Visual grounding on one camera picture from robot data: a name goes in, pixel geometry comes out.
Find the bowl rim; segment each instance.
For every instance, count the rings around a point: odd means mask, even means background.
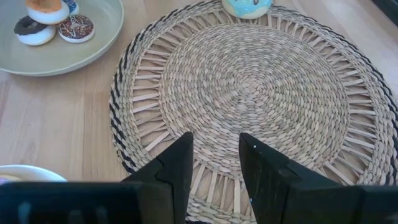
[[[67,67],[59,68],[56,70],[50,70],[50,71],[46,71],[46,72],[18,72],[18,71],[8,70],[8,69],[2,68],[2,67],[0,67],[0,71],[8,72],[8,73],[15,74],[15,75],[30,76],[30,77],[49,77],[49,76],[53,76],[53,75],[61,75],[63,73],[72,72],[74,70],[77,70],[79,68],[82,68],[82,67],[88,65],[90,62],[93,62],[94,60],[96,60],[97,58],[102,56],[106,52],[106,49],[109,48],[116,41],[116,39],[118,38],[118,36],[121,32],[121,29],[123,27],[123,23],[124,23],[123,3],[121,2],[121,0],[113,0],[113,1],[118,1],[119,5],[121,6],[121,10],[122,10],[121,11],[121,15],[122,15],[121,21],[119,23],[118,30],[115,32],[115,34],[112,36],[112,38],[109,40],[108,43],[106,43],[102,48],[100,48],[95,53],[91,54],[89,57],[85,58],[84,60],[82,60],[80,62],[69,65]]]
[[[15,164],[15,165],[0,166],[0,169],[1,168],[16,168],[16,169],[22,168],[22,169],[27,169],[27,170],[35,170],[35,171],[47,173],[47,174],[50,174],[50,175],[54,176],[54,179],[57,179],[57,180],[54,180],[54,181],[57,181],[57,182],[66,182],[67,181],[64,177],[62,177],[61,175],[57,174],[56,172],[53,172],[51,170],[44,169],[44,168],[41,168],[41,167],[37,167],[37,166]]]

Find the woven placemat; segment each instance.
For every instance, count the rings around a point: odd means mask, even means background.
[[[396,184],[397,107],[382,75],[343,36],[284,7],[241,20],[210,1],[161,17],[122,54],[109,107],[128,172],[194,133],[191,221],[255,221],[241,132],[342,184]]]

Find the wooden table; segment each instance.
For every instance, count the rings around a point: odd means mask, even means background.
[[[123,0],[124,27],[111,50],[69,74],[32,78],[0,72],[0,165],[32,164],[68,180],[121,180],[108,98],[119,56],[148,23],[197,0]],[[354,42],[398,91],[398,28],[371,0],[274,0]]]

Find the sprinkled donut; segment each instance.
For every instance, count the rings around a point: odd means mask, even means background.
[[[90,40],[94,36],[95,28],[88,17],[72,15],[58,25],[58,33],[67,42],[78,44]]]
[[[55,26],[34,21],[29,16],[20,19],[14,28],[19,41],[27,45],[42,45],[50,41],[56,33]]]
[[[58,24],[69,16],[68,5],[61,0],[26,0],[28,15],[41,24]]]

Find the donut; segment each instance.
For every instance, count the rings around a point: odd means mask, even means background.
[[[78,44],[90,40],[94,36],[95,28],[88,17],[72,15],[58,25],[58,33],[67,42]]]
[[[69,16],[69,7],[61,0],[26,0],[26,8],[30,18],[41,24],[58,24]]]
[[[69,15],[77,15],[80,12],[79,5],[75,2],[75,0],[62,0],[69,7]]]
[[[223,7],[232,16],[257,19],[267,13],[272,0],[222,0]]]
[[[6,184],[6,183],[9,183],[12,181],[21,181],[21,179],[18,177],[11,176],[11,175],[0,175],[0,185]]]
[[[34,21],[29,16],[20,19],[14,28],[19,41],[27,45],[42,45],[53,39],[57,32],[55,26]]]

